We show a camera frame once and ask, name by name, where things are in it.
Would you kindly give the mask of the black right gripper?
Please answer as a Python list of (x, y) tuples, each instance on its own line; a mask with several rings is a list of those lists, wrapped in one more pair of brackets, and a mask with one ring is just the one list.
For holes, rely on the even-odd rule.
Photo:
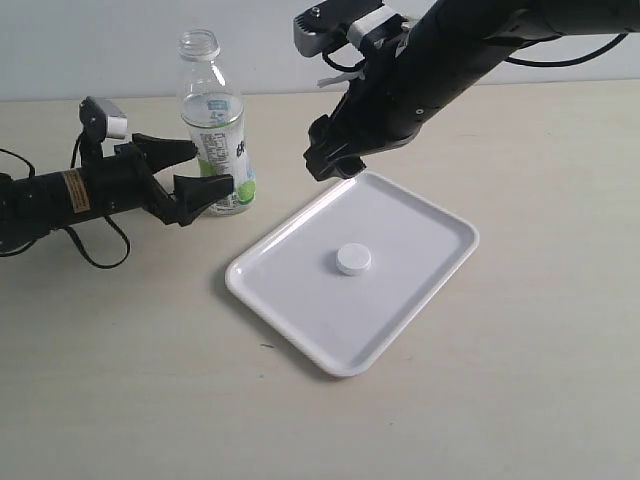
[(414, 29), (398, 54), (353, 81), (334, 112), (313, 121), (303, 155), (318, 182), (349, 180), (365, 170), (358, 156), (399, 148), (480, 79), (480, 41), (436, 29)]

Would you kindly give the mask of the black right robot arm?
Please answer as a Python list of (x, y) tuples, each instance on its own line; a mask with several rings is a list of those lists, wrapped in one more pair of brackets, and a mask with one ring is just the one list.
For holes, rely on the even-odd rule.
[(352, 45), (363, 58), (338, 66), (349, 87), (316, 119), (304, 153), (318, 181), (350, 179), (366, 155), (400, 148), (423, 124), (515, 52), (578, 35), (610, 35), (605, 53), (639, 30), (636, 1), (437, 1), (418, 19), (383, 1), (322, 1), (295, 17), (294, 44), (328, 61)]

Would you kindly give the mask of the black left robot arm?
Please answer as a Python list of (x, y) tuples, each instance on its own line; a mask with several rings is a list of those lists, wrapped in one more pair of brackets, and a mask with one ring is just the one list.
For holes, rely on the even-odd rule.
[(83, 132), (74, 146), (81, 153), (78, 167), (22, 179), (1, 175), (1, 255), (19, 255), (57, 230), (84, 247), (77, 224), (141, 209), (165, 225), (190, 225), (214, 203), (229, 196), (229, 174), (173, 177), (167, 191), (155, 175), (190, 161), (197, 147), (190, 140), (168, 140), (136, 133), (127, 143), (103, 155), (101, 143)]

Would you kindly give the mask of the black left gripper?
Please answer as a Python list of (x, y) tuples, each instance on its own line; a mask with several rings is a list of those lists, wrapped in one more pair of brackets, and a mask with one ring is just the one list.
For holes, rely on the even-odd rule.
[(198, 154), (191, 140), (164, 139), (134, 133), (132, 142), (103, 155), (99, 143), (80, 144), (81, 173), (86, 180), (91, 211), (98, 216), (144, 209), (166, 225), (188, 226), (216, 202), (234, 191), (231, 175), (174, 176), (169, 194), (155, 174), (188, 162)]

